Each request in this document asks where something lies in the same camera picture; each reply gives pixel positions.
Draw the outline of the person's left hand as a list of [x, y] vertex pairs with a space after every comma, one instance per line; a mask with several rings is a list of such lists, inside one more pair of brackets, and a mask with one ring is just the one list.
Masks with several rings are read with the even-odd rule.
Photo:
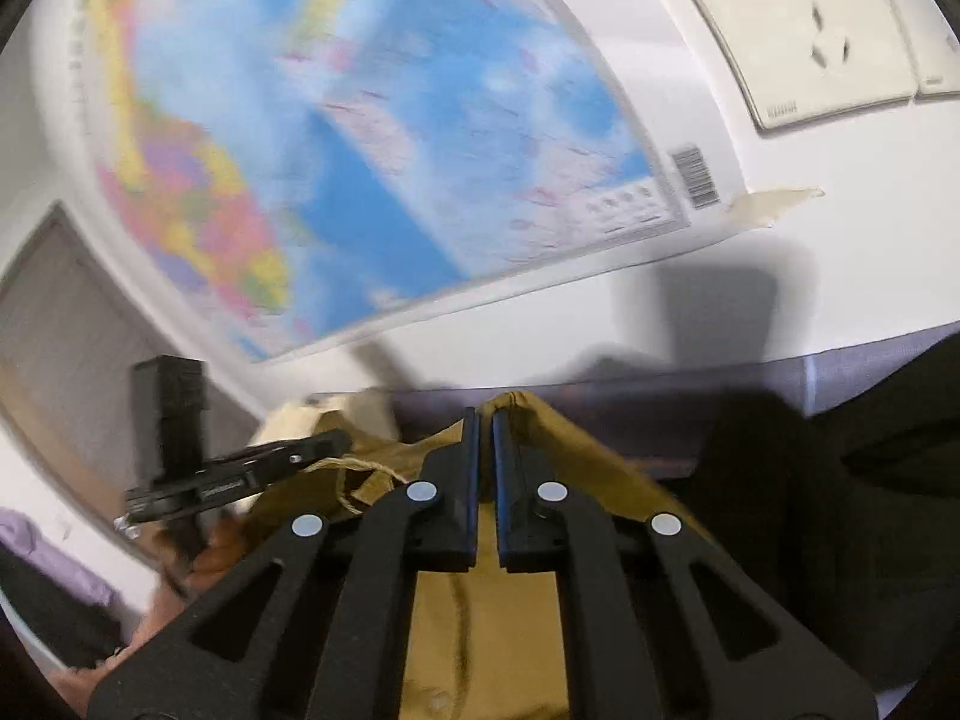
[[215, 587], [249, 550], [242, 522], [229, 514], [220, 518], [208, 535], [205, 550], [194, 559], [187, 559], [179, 551], [171, 533], [166, 530], [156, 533], [153, 543], [160, 555], [163, 572], [151, 605], [130, 644], [96, 668], [51, 671], [47, 675], [47, 681], [78, 717], [86, 717], [89, 701], [99, 684], [187, 610], [195, 598]]

